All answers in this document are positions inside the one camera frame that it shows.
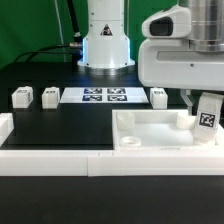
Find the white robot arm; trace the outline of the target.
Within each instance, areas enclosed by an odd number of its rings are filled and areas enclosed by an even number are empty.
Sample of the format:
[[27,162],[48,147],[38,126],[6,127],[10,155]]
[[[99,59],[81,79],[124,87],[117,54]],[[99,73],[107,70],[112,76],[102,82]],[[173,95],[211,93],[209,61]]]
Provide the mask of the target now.
[[124,0],[88,0],[82,70],[116,74],[136,65],[147,87],[224,91],[224,0],[178,0],[147,18],[138,60],[124,33]]

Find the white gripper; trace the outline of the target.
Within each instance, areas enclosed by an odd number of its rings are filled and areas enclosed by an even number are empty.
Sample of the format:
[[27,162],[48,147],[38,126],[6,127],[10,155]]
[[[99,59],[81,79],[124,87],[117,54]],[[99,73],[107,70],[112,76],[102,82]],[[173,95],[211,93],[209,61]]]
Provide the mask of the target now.
[[178,0],[142,24],[138,76],[147,87],[224,91],[224,0]]

